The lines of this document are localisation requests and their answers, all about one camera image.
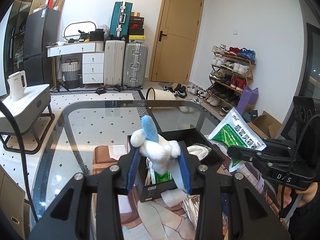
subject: green medicine packet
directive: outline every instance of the green medicine packet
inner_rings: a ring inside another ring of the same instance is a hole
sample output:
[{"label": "green medicine packet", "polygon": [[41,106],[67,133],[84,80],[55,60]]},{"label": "green medicine packet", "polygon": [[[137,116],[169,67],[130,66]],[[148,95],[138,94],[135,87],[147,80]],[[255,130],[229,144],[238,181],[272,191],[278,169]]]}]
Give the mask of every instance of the green medicine packet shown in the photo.
[{"label": "green medicine packet", "polygon": [[[240,146],[262,151],[266,145],[262,139],[251,130],[236,109],[232,108],[226,117],[208,136],[209,140],[223,143],[227,148]],[[231,158],[229,171],[233,172],[245,161]]]}]

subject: drawer handle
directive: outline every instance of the drawer handle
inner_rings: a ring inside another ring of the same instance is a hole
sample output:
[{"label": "drawer handle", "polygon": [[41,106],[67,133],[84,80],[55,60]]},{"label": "drawer handle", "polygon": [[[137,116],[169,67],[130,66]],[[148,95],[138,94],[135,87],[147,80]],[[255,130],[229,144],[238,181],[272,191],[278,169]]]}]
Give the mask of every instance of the drawer handle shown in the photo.
[{"label": "drawer handle", "polygon": [[16,223],[17,225],[20,224],[19,220],[17,220],[14,217],[11,217],[11,220],[12,220],[13,223]]}]

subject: wooden door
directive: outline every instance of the wooden door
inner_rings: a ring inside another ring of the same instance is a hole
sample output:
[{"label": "wooden door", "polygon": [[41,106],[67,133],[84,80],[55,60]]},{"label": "wooden door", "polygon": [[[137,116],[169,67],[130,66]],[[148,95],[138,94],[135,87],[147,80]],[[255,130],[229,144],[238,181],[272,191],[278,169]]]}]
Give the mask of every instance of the wooden door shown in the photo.
[{"label": "wooden door", "polygon": [[164,0],[152,81],[183,83],[191,71],[203,0]]}]

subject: silver suitcase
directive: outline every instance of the silver suitcase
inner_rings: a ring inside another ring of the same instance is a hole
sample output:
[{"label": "silver suitcase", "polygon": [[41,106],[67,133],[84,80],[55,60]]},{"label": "silver suitcase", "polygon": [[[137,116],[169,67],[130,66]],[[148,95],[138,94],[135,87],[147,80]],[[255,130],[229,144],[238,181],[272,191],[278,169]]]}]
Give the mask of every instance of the silver suitcase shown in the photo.
[{"label": "silver suitcase", "polygon": [[121,85],[125,41],[106,41],[103,65],[103,83]]},{"label": "silver suitcase", "polygon": [[143,89],[143,80],[146,73],[148,45],[144,43],[127,43],[124,53],[123,89]]}]

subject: white suitcase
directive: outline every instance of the white suitcase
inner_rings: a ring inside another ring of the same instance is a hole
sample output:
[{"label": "white suitcase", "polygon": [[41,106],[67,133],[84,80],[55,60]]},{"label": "white suitcase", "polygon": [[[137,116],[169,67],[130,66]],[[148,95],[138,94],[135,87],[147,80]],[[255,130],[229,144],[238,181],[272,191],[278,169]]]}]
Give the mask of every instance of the white suitcase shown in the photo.
[{"label": "white suitcase", "polygon": [[125,41],[106,41],[104,51],[103,83],[121,85]]}]

